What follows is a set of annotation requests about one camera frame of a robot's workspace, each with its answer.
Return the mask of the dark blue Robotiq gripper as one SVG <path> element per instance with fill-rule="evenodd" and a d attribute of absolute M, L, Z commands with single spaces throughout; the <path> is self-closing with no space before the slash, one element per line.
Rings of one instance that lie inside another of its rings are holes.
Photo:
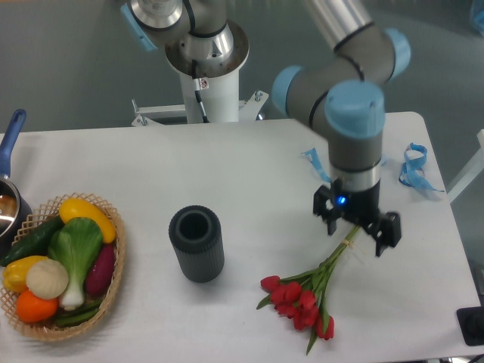
<path fill-rule="evenodd" d="M 321 217 L 327 234 L 337 230 L 337 220 L 345 219 L 363 227 L 376 243 L 375 256 L 381 257 L 387 247 L 396 247 L 402 238 L 398 212 L 382 213 L 379 209 L 380 182 L 364 191 L 348 191 L 341 180 L 322 185 L 313 196 L 313 214 Z"/>

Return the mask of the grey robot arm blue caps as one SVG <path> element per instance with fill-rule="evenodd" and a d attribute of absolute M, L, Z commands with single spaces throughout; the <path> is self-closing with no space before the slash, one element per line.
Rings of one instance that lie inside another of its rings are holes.
<path fill-rule="evenodd" d="M 306 8 L 335 57 L 318 70 L 282 70 L 271 99 L 327 141 L 330 184 L 315 192 L 314 214 L 329 233 L 338 219 L 362 227 L 382 253 L 397 245 L 402 232 L 399 214 L 379 209 L 380 87 L 406 69 L 410 45 L 398 30 L 378 28 L 360 1 L 307 1 Z M 249 46 L 244 31 L 227 18 L 224 1 L 127 1 L 121 12 L 141 45 L 163 49 L 180 75 L 188 122 L 240 119 L 238 87 L 219 81 L 238 74 Z"/>

